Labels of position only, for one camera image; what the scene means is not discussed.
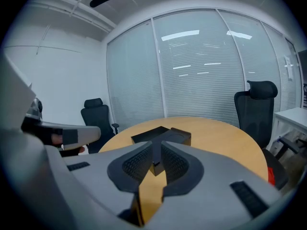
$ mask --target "white desk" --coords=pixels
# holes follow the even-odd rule
[[[283,122],[290,125],[292,128],[302,132],[307,135],[307,110],[296,107],[286,111],[281,111],[274,113],[273,129],[271,140],[267,146],[267,150],[270,150],[273,142],[276,140],[276,135],[278,132],[279,122]]]

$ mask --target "round table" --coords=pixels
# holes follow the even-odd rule
[[[132,145],[132,136],[159,126],[174,127],[190,132],[192,147],[230,157],[264,180],[268,180],[267,163],[253,138],[235,126],[207,118],[170,117],[144,122],[115,135],[102,147],[100,152]],[[142,216],[145,223],[162,204],[162,189],[165,186],[165,172],[155,177],[148,171],[139,188]]]

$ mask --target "red object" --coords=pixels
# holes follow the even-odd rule
[[[273,173],[273,168],[268,167],[268,181],[272,185],[275,185],[275,178],[274,178],[274,173]]]

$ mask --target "black box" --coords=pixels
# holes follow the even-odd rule
[[[155,176],[164,170],[161,161],[161,141],[171,141],[188,146],[191,145],[191,133],[176,128],[168,129],[163,126],[138,134],[131,138],[134,143],[142,141],[151,141],[153,143],[153,164],[150,167],[150,171]]]

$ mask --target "office chair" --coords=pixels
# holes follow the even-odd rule
[[[248,81],[249,91],[235,93],[236,112],[240,129],[249,134],[260,146],[268,167],[273,169],[275,187],[281,189],[288,181],[288,175],[278,161],[289,148],[298,153],[299,148],[285,138],[279,138],[283,143],[280,152],[274,157],[266,146],[272,134],[274,98],[277,96],[277,87],[270,81]]]
[[[84,108],[81,110],[82,118],[87,126],[97,126],[100,128],[100,139],[88,144],[89,153],[97,153],[103,145],[114,137],[113,129],[109,122],[109,107],[103,105],[100,98],[86,100]],[[118,134],[118,124],[112,124],[115,133]]]

